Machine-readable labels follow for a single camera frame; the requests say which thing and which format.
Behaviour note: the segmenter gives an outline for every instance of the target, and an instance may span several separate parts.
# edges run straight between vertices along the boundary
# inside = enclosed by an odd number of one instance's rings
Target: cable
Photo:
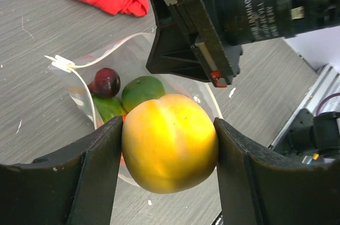
[[[324,100],[321,101],[321,103],[318,105],[317,111],[316,111],[316,116],[320,115],[321,108],[332,98],[340,96],[340,93],[334,93],[329,96],[327,96]]]

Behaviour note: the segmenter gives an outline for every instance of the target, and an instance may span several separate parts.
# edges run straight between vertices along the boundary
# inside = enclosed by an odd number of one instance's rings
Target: mango
[[[125,118],[122,151],[136,183],[156,194],[195,187],[214,171],[218,139],[208,114],[193,100],[167,94]]]
[[[159,99],[165,95],[165,89],[160,80],[153,76],[142,76],[129,82],[122,91],[122,103],[130,112],[139,104]]]
[[[127,111],[118,97],[100,98],[92,95],[92,100],[104,123],[115,116],[127,114]]]

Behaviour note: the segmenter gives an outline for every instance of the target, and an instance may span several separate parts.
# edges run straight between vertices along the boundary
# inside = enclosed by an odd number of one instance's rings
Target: gray table
[[[29,163],[93,130],[47,72],[44,55],[75,59],[153,27],[152,12],[137,19],[74,0],[0,0],[0,162]],[[234,85],[214,92],[225,119],[267,146],[317,76],[281,39],[244,50]],[[191,190],[165,196],[118,180],[112,224],[206,225],[219,211],[216,173]]]

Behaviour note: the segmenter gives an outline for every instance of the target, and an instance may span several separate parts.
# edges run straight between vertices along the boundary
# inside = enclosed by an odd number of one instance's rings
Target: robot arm
[[[340,24],[340,0],[150,0],[157,25],[147,69],[224,88],[240,45]]]

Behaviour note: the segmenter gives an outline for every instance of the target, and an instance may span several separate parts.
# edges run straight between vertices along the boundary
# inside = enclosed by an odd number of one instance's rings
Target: clear plastic bag
[[[74,61],[66,60],[58,55],[55,57],[47,56],[53,61],[49,70],[64,82],[70,97],[84,115],[93,122],[95,129],[103,125],[103,120],[94,106],[87,84],[93,80],[96,72],[104,67],[114,69],[121,78],[121,90],[117,95],[118,98],[121,98],[123,88],[130,81],[139,76],[152,75],[163,83],[167,94],[187,95],[207,112],[211,120],[222,118],[208,84],[171,74],[155,75],[148,72],[145,65],[154,37],[153,34],[134,34]],[[130,176],[124,162],[121,162],[118,176],[122,180],[139,187]]]

